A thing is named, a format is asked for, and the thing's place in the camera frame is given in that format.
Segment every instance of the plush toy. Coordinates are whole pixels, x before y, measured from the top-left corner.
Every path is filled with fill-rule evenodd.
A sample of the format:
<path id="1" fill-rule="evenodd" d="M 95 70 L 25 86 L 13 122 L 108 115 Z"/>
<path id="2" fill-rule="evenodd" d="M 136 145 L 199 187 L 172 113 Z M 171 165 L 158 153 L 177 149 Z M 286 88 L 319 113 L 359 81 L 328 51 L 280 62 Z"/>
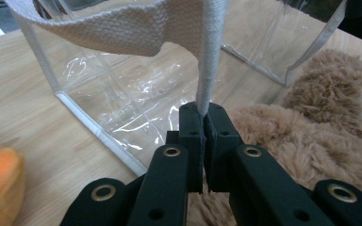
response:
<path id="1" fill-rule="evenodd" d="M 245 143 L 266 148 L 298 184 L 337 179 L 362 191 L 362 60 L 327 50 L 307 62 L 282 105 L 229 116 Z M 189 226 L 234 226 L 228 195 L 189 195 Z"/>
<path id="2" fill-rule="evenodd" d="M 0 146 L 0 226 L 11 225 L 20 212 L 25 194 L 25 162 L 11 148 Z"/>

